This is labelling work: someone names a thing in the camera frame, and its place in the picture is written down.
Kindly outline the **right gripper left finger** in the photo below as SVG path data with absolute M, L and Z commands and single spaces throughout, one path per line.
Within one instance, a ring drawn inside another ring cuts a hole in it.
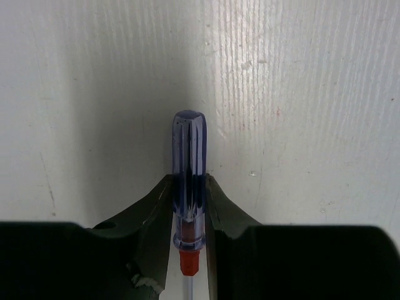
M 158 299 L 166 285 L 171 176 L 92 228 L 1 223 L 2 299 Z

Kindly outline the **blue red screwdriver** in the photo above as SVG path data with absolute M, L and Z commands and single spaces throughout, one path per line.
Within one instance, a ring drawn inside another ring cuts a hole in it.
M 173 243 L 184 276 L 183 298 L 193 298 L 193 277 L 206 243 L 207 124 L 203 113 L 184 110 L 172 122 Z

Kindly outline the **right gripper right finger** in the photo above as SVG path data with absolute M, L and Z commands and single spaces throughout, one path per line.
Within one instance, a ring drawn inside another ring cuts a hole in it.
M 206 179 L 211 299 L 398 299 L 399 253 L 374 226 L 263 225 Z

